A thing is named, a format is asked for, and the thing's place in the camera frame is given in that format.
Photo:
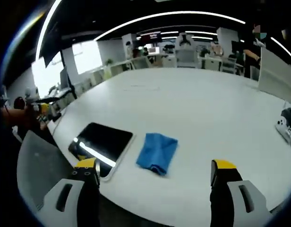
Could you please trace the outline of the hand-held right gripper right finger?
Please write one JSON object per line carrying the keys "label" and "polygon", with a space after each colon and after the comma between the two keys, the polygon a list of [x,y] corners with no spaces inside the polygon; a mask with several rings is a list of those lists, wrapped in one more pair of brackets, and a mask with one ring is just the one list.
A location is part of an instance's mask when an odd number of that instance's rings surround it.
{"label": "hand-held right gripper right finger", "polygon": [[264,227],[272,219],[265,196],[226,160],[212,160],[210,203],[212,227]]}

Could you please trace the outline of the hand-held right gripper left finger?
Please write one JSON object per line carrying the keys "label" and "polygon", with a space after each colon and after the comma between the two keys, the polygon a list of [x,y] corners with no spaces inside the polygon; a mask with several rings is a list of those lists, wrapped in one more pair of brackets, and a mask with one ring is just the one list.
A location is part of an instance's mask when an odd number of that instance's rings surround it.
{"label": "hand-held right gripper left finger", "polygon": [[37,217],[45,227],[99,227],[100,177],[97,158],[79,161],[43,199]]}

